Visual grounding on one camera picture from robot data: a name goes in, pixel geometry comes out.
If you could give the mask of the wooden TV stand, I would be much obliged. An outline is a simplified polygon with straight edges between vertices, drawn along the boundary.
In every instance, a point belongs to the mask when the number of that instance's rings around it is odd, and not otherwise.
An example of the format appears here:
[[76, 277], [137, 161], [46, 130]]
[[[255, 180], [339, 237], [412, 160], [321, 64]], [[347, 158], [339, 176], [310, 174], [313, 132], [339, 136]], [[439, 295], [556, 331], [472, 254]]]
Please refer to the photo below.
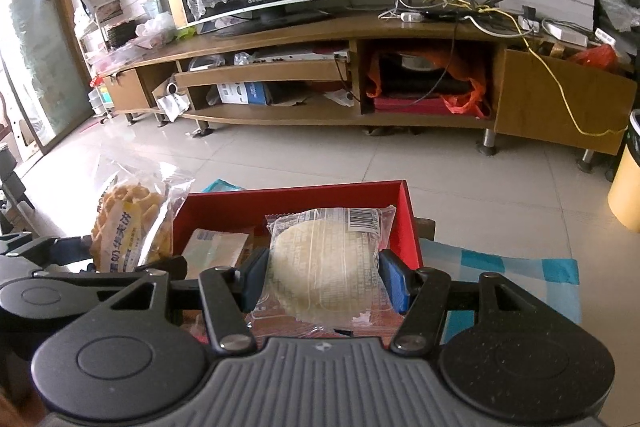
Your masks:
[[216, 124], [476, 129], [615, 155], [639, 102], [610, 46], [580, 48], [518, 29], [495, 10], [448, 22], [381, 15], [241, 35], [228, 27], [116, 63], [104, 83], [117, 113]]

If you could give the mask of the red cardboard box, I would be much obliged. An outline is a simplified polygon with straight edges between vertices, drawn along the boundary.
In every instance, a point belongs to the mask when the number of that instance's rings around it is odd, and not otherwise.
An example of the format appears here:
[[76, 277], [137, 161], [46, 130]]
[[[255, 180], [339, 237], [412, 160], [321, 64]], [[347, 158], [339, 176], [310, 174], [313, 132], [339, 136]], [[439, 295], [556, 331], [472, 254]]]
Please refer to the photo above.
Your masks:
[[382, 327], [407, 299], [386, 294], [378, 255], [389, 249], [409, 269], [422, 265], [404, 181], [194, 194], [174, 223], [176, 253], [199, 231], [267, 242], [268, 273], [257, 286], [267, 309], [250, 314], [259, 335], [285, 317], [311, 329]]

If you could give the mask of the orange plastic bag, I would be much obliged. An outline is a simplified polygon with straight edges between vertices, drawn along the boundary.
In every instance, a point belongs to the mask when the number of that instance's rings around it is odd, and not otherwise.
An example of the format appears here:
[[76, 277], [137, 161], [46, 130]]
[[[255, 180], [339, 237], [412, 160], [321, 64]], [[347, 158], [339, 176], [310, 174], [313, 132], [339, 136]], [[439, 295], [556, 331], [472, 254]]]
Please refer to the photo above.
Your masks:
[[487, 119], [487, 91], [484, 62], [450, 49], [376, 52], [367, 69], [366, 97], [378, 113]]

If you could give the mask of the beige sandwich bread packet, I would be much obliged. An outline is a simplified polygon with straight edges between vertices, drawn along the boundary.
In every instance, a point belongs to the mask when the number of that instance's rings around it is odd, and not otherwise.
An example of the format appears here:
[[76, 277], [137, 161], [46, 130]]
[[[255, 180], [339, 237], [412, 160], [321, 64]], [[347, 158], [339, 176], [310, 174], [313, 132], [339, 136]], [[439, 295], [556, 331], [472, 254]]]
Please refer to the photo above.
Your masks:
[[250, 236], [196, 229], [186, 244], [186, 280], [196, 280], [201, 272], [216, 267], [235, 267], [244, 253]]

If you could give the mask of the waffle snack bag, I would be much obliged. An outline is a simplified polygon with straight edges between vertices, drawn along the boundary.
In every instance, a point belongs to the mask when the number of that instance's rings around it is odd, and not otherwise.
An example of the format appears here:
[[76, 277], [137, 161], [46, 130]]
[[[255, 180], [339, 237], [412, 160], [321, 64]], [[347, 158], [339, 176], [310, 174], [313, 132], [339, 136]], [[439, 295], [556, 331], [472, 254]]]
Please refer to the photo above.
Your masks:
[[132, 272], [174, 254], [174, 224], [194, 182], [170, 162], [102, 156], [89, 248], [102, 273]]

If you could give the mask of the blue white box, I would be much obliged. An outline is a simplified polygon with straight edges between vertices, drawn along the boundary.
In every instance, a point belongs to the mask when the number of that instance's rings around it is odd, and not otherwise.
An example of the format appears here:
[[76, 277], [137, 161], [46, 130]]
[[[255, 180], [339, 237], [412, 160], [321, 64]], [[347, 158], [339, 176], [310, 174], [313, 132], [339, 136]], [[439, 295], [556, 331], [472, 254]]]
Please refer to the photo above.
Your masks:
[[217, 86], [221, 103], [268, 106], [272, 95], [265, 82], [230, 82]]

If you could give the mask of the blue white checkered tablecloth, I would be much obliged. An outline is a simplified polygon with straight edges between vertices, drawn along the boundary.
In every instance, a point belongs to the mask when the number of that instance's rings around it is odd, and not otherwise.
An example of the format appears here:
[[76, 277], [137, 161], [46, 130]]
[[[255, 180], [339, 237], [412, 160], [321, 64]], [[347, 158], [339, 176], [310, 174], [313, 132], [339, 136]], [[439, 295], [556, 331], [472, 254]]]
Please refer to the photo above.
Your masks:
[[268, 190], [206, 190], [188, 197], [176, 225], [177, 239], [188, 239], [195, 229], [231, 232], [263, 229], [271, 215], [287, 215], [314, 208], [396, 209], [390, 249], [410, 269], [447, 273], [454, 283], [469, 283], [471, 291], [487, 274], [496, 288], [520, 288], [549, 308], [578, 324], [582, 321], [579, 270], [573, 259], [518, 259], [480, 254], [421, 239], [404, 180], [337, 185], [268, 188]]

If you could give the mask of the white round cake packet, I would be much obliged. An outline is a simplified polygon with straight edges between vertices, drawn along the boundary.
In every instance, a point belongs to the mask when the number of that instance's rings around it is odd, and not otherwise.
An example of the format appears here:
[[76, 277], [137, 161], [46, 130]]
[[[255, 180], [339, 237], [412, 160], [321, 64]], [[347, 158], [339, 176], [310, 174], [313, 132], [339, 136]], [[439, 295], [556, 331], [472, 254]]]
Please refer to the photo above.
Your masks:
[[380, 336], [401, 315], [378, 275], [396, 209], [316, 208], [267, 218], [269, 261], [262, 297], [247, 315], [258, 339]]

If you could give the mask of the yellow trash bin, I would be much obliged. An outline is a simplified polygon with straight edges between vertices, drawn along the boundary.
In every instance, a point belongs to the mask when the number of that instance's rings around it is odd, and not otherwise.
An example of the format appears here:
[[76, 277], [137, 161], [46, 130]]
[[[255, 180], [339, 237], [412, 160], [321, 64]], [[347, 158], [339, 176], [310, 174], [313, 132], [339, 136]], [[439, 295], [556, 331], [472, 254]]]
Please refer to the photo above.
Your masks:
[[640, 231], [639, 109], [629, 115], [628, 139], [608, 192], [608, 208], [628, 230]]

